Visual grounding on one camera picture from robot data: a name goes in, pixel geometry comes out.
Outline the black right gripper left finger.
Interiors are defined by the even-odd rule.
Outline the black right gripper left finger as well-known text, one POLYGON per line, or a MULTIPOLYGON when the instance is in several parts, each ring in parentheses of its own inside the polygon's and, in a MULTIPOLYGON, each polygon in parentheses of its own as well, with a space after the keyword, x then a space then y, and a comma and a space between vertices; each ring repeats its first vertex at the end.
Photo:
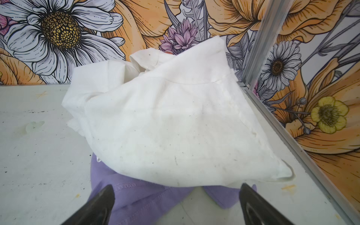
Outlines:
POLYGON ((62 225, 108 225, 115 202, 112 185, 107 185, 62 225))

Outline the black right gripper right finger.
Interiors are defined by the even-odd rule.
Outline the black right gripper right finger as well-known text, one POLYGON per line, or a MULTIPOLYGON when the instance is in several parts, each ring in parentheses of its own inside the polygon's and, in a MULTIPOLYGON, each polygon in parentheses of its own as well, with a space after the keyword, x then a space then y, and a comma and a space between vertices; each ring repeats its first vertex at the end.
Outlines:
POLYGON ((239 201, 246 225, 293 225, 246 183, 241 186, 239 201))

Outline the purple cloth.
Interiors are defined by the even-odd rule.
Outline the purple cloth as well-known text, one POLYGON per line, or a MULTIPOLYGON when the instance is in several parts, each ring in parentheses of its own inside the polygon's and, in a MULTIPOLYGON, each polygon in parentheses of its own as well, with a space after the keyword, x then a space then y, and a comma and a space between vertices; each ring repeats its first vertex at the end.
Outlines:
POLYGON ((239 189, 166 187, 116 173, 91 158, 91 197, 112 185, 111 225, 243 225, 239 189))

